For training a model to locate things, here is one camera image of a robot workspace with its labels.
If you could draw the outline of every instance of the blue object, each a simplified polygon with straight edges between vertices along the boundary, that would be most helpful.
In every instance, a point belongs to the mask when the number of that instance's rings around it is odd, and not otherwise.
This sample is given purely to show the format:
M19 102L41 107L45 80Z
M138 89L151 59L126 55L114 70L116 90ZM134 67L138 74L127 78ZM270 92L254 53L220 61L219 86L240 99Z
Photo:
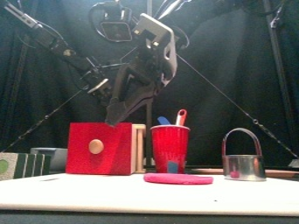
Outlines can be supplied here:
M170 124L171 124L170 121L167 120L167 118L163 117L163 116L159 116L159 117L158 117L158 121L159 121L159 123L160 123L162 125L170 125Z
M179 165L174 161L168 161L167 163L167 172L168 173L178 173Z

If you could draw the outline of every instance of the wooden knob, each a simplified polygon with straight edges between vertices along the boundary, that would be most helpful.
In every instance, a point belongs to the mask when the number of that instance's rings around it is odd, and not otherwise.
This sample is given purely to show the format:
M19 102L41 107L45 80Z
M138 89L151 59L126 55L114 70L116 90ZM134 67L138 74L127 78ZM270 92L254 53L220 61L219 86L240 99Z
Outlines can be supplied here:
M94 140L88 143L88 151L90 151L92 154L99 154L103 150L104 150L104 144L102 143L100 140L94 139Z

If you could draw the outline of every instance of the black backdrop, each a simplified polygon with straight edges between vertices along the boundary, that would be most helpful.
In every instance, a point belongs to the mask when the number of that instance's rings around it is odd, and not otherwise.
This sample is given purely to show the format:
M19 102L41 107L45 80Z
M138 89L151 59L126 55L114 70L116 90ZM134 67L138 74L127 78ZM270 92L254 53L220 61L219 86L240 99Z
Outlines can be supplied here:
M119 62L135 43L108 43L91 30L88 11L98 2L28 0L23 1L23 7L28 14L33 13L40 21L60 32L82 55L92 56L103 65ZM160 2L154 1L154 11ZM124 0L122 3L134 9L136 17L147 11L146 0ZM298 1L290 1L278 29L291 108L286 108L282 97L284 92L264 17L239 9L210 19L194 31L190 47L179 51L180 57L200 74L178 59L176 76L154 101L152 115L155 125L158 116L166 116L174 122L179 109L188 110L188 165L220 165L222 139L234 128L250 129L256 134L267 166L288 165L294 157L252 123L244 111L299 153L292 139L298 129L299 102L298 6ZM24 45L20 38L32 47ZM0 76L0 137L1 149L5 149L79 91L74 84L79 75L47 50L25 39L24 34L1 17ZM294 116L291 121L288 109ZM106 108L99 100L86 93L80 94L8 151L28 152L32 147L67 148L71 122L104 122L104 119ZM127 121L146 123L146 108L140 108ZM228 152L252 153L251 142L247 136L236 133L228 139Z

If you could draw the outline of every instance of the metal bucket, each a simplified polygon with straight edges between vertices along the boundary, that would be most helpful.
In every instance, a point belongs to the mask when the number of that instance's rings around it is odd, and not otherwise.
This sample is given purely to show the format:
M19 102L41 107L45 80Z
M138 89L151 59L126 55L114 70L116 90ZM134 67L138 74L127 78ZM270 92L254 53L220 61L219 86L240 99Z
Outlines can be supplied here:
M256 146L256 155L227 155L227 138L234 131L246 132L254 139ZM223 175L226 179L266 181L264 160L262 156L260 144L255 134L247 129L234 129L223 138L222 141L222 163Z

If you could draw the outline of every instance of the red cup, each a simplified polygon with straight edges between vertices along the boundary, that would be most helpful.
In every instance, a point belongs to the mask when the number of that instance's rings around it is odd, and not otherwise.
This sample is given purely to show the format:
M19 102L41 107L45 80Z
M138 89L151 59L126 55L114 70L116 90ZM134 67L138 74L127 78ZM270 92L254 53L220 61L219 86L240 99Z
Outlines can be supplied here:
M156 172L184 173L190 128L159 125L151 128Z

